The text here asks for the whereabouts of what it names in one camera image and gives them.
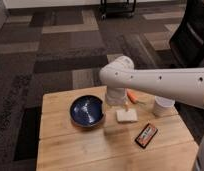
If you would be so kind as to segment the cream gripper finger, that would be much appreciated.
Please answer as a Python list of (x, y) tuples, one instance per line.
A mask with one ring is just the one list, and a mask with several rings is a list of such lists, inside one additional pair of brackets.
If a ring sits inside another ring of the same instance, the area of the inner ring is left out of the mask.
[(128, 110), (129, 110), (129, 104), (128, 104), (128, 102), (125, 102), (124, 106), (125, 106), (125, 110), (128, 111)]

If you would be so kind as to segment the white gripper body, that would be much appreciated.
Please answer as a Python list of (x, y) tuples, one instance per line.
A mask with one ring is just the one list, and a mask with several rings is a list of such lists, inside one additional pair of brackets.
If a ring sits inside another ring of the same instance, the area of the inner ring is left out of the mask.
[(127, 101), (126, 90), (124, 88), (106, 88), (106, 103), (111, 106), (123, 105)]

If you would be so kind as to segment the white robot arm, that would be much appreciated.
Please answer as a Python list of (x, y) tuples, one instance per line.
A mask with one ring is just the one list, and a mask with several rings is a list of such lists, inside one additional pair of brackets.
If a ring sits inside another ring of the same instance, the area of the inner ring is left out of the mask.
[(135, 70), (129, 57), (120, 56), (100, 70), (99, 78), (109, 105), (123, 105), (126, 89), (134, 89), (204, 109), (204, 67)]

